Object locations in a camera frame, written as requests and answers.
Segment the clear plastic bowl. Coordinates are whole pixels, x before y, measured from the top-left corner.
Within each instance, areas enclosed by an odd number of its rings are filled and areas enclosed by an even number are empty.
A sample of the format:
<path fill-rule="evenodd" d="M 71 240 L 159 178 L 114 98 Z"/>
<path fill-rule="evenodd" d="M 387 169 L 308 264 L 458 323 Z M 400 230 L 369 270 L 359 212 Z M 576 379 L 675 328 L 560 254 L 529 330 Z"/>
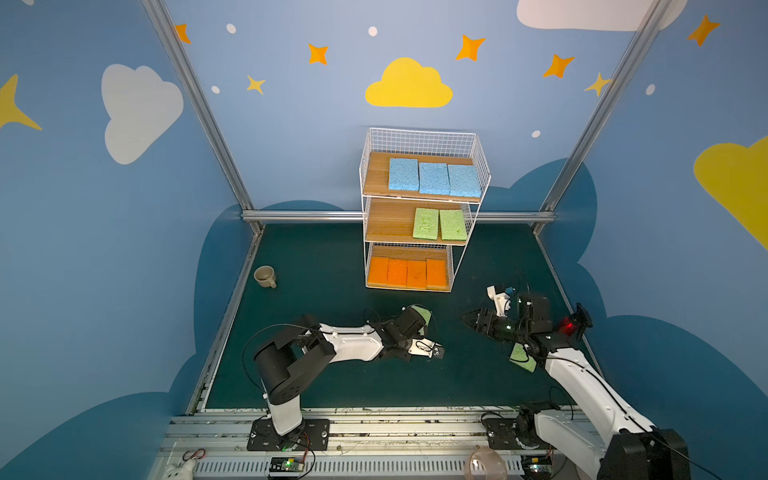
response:
<path fill-rule="evenodd" d="M 464 465 L 466 480 L 507 480 L 508 469 L 504 459 L 489 447 L 474 450 Z"/>

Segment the blue sponge front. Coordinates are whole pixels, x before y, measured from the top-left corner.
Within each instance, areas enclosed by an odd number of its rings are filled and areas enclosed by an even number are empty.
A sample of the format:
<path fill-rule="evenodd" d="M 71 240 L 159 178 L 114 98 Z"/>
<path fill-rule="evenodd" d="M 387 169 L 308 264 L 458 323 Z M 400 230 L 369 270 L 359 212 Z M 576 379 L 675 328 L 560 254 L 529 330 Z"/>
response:
<path fill-rule="evenodd" d="M 419 193 L 441 196 L 450 194 L 450 181 L 446 163 L 419 163 Z"/>

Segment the aluminium frame post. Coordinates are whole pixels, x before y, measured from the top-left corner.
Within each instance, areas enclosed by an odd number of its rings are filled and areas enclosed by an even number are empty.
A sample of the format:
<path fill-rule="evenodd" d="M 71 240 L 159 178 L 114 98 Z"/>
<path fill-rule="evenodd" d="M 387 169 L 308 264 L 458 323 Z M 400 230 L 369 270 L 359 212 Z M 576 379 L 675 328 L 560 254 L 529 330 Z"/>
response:
<path fill-rule="evenodd" d="M 662 21 L 672 4 L 671 0 L 655 0 L 650 3 L 649 9 L 613 73 L 612 81 L 600 95 L 597 105 L 574 149 L 568 156 L 540 207 L 540 219 L 535 221 L 532 227 L 533 234 L 536 237 L 539 237 L 544 230 L 547 220 L 550 222 L 555 220 L 557 206 L 586 160 L 614 107 L 631 82 L 658 33 L 662 30 Z"/>
<path fill-rule="evenodd" d="M 213 153 L 240 205 L 241 211 L 252 210 L 253 202 L 221 129 L 215 120 L 203 88 L 185 51 L 183 42 L 180 40 L 175 25 L 172 23 L 172 18 L 165 2 L 160 0 L 143 0 L 142 4 L 181 81 L 206 138 L 212 147 Z"/>

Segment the aluminium frame post right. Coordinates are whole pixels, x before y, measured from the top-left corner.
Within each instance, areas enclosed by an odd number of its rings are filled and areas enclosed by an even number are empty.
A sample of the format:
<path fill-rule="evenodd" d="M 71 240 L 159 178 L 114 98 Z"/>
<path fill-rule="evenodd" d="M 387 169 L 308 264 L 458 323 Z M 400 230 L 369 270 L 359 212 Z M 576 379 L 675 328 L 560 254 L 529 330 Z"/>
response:
<path fill-rule="evenodd" d="M 671 0 L 655 0 L 650 3 L 649 9 L 613 73 L 612 81 L 600 95 L 597 105 L 574 149 L 568 156 L 540 207 L 540 219 L 535 221 L 532 227 L 533 234 L 536 237 L 539 237 L 544 230 L 547 220 L 550 222 L 555 220 L 557 206 L 586 160 L 614 107 L 631 82 L 658 33 L 662 30 L 662 21 L 672 4 Z"/>

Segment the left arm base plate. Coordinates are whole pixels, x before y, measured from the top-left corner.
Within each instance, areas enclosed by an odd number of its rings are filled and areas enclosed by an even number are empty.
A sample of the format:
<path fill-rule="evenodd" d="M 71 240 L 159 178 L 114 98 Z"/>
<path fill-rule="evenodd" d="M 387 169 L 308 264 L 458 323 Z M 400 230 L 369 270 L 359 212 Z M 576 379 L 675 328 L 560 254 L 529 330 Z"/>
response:
<path fill-rule="evenodd" d="M 309 419 L 291 432 L 279 435 L 271 418 L 259 418 L 251 425 L 246 450 L 255 452 L 277 452 L 309 449 L 326 451 L 330 438 L 330 421 Z"/>

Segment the aluminium frame rail back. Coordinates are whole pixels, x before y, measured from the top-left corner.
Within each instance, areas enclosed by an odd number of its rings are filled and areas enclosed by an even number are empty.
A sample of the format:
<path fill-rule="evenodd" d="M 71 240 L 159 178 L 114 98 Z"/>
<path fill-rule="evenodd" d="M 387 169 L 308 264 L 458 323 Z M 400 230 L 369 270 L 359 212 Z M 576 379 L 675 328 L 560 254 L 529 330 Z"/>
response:
<path fill-rule="evenodd" d="M 354 223 L 363 222 L 368 214 L 361 211 L 319 211 L 319 210 L 244 210 L 241 218 L 245 222 L 315 222 L 315 223 Z M 556 220 L 554 212 L 483 212 L 469 214 L 475 222 L 493 224 L 512 223 L 552 223 Z"/>

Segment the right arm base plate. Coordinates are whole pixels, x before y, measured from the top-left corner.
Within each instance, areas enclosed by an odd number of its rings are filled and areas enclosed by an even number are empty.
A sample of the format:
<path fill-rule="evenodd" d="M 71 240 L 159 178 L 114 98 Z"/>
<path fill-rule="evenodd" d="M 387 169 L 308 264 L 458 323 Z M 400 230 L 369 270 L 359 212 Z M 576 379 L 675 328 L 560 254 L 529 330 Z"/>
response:
<path fill-rule="evenodd" d="M 493 450 L 548 450 L 552 445 L 537 433 L 534 416 L 519 414 L 515 418 L 491 412 L 483 414 L 480 422 L 486 430 L 488 446 Z"/>

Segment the beige ceramic mug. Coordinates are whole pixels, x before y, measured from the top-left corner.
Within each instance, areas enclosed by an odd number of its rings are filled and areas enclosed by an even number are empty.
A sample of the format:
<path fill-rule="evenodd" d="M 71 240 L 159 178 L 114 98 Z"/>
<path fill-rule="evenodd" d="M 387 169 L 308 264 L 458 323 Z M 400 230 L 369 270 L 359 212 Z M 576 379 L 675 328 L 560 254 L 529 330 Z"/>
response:
<path fill-rule="evenodd" d="M 253 278 L 259 286 L 263 288 L 277 288 L 276 272 L 273 267 L 263 265 L 256 268 L 253 272 Z"/>

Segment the aluminium frame post left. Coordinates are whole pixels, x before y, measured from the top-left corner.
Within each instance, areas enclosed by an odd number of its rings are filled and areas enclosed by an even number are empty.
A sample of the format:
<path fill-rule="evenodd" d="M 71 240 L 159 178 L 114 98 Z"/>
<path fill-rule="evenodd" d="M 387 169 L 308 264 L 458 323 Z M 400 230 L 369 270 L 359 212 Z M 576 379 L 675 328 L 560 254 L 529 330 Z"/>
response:
<path fill-rule="evenodd" d="M 185 51 L 183 42 L 180 40 L 175 25 L 172 23 L 172 18 L 165 2 L 160 0 L 143 0 L 142 4 L 181 81 L 206 138 L 212 147 L 213 153 L 240 205 L 241 211 L 252 210 L 253 202 L 221 129 L 215 120 L 203 88 Z"/>

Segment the green sponge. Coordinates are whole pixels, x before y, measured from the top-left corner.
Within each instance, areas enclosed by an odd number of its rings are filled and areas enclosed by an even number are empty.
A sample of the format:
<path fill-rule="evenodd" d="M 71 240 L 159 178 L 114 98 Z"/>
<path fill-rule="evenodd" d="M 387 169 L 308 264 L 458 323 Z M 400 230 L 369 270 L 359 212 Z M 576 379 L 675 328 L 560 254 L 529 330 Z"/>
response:
<path fill-rule="evenodd" d="M 465 242 L 467 230 L 462 210 L 440 210 L 440 234 L 444 241 Z"/>
<path fill-rule="evenodd" d="M 418 240 L 437 240 L 439 234 L 439 211 L 417 208 L 414 214 L 412 237 Z"/>
<path fill-rule="evenodd" d="M 424 327 L 427 327 L 432 319 L 432 312 L 420 305 L 412 305 L 411 308 L 423 318 Z"/>
<path fill-rule="evenodd" d="M 520 343 L 515 343 L 513 345 L 509 361 L 529 373 L 533 373 L 537 366 L 536 360 Z"/>

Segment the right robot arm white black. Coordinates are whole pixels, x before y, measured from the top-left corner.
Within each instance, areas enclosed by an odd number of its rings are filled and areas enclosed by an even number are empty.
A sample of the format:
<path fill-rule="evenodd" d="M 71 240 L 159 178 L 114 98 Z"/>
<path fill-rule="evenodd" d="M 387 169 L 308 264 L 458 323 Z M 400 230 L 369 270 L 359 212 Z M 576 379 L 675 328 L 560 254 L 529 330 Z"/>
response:
<path fill-rule="evenodd" d="M 515 420 L 486 421 L 490 448 L 551 448 L 572 462 L 583 479 L 688 479 L 692 462 L 683 438 L 660 429 L 625 401 L 589 363 L 579 346 L 592 319 L 583 306 L 554 323 L 547 298 L 515 298 L 488 291 L 492 309 L 462 321 L 483 336 L 512 345 L 513 364 L 542 368 L 570 396 L 563 408 L 550 402 L 522 405 Z"/>

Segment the blue sponge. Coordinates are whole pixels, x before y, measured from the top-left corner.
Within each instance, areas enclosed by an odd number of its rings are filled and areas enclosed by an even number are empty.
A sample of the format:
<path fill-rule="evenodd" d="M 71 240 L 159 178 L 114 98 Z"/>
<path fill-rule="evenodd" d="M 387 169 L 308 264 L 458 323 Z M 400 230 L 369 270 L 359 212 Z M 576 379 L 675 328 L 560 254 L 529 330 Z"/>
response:
<path fill-rule="evenodd" d="M 462 198 L 480 198 L 482 189 L 473 165 L 449 164 L 449 195 Z"/>
<path fill-rule="evenodd" d="M 420 189 L 419 161 L 415 158 L 389 160 L 388 189 L 391 191 L 418 191 Z"/>
<path fill-rule="evenodd" d="M 450 194 L 450 181 L 446 163 L 419 163 L 419 193 L 441 196 Z"/>

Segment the orange sponge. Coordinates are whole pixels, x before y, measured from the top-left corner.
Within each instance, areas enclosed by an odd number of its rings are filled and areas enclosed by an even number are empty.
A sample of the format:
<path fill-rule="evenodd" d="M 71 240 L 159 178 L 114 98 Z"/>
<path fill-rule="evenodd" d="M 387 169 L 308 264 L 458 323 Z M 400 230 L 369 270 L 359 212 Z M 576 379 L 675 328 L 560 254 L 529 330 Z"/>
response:
<path fill-rule="evenodd" d="M 427 288 L 427 262 L 425 260 L 409 260 L 407 262 L 406 287 L 417 290 Z"/>
<path fill-rule="evenodd" d="M 370 259 L 367 283 L 369 286 L 386 286 L 390 259 L 374 256 Z"/>
<path fill-rule="evenodd" d="M 406 287 L 408 266 L 409 263 L 407 260 L 390 259 L 388 263 L 386 285 L 393 288 Z"/>
<path fill-rule="evenodd" d="M 426 260 L 426 288 L 430 290 L 446 290 L 449 287 L 447 264 L 441 259 Z"/>

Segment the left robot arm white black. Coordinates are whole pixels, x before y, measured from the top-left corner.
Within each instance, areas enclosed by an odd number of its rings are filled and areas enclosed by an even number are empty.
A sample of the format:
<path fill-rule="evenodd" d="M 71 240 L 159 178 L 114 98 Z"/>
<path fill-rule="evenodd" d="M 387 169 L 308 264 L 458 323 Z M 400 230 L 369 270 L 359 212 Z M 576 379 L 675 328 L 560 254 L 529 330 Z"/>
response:
<path fill-rule="evenodd" d="M 257 385 L 275 434 L 286 437 L 301 431 L 300 396 L 333 363 L 443 358 L 444 347 L 426 337 L 431 319 L 431 311 L 411 305 L 395 317 L 359 327 L 332 326 L 311 315 L 284 324 L 248 361 L 259 375 Z"/>

